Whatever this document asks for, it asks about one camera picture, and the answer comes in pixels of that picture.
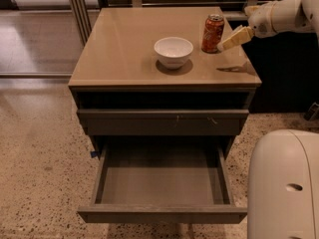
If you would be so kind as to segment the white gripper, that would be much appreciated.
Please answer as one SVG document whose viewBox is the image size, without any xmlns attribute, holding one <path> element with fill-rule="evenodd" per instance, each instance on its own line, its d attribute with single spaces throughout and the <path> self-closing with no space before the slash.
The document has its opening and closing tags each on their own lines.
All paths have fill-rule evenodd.
<svg viewBox="0 0 319 239">
<path fill-rule="evenodd" d="M 276 1 L 262 5 L 246 6 L 244 13 L 248 17 L 249 26 L 238 26 L 232 33 L 217 45 L 217 50 L 223 52 L 236 46 L 250 42 L 254 35 L 257 38 L 273 37 L 277 34 L 272 22 L 272 11 Z"/>
</svg>

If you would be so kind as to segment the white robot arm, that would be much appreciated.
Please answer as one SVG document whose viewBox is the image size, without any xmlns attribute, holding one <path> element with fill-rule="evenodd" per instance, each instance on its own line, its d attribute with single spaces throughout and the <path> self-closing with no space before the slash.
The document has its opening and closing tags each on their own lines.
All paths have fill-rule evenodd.
<svg viewBox="0 0 319 239">
<path fill-rule="evenodd" d="M 319 0 L 281 0 L 245 8 L 246 27 L 217 45 L 253 37 L 319 33 Z M 319 134 L 281 129 L 256 144 L 248 172 L 247 239 L 319 239 Z"/>
</svg>

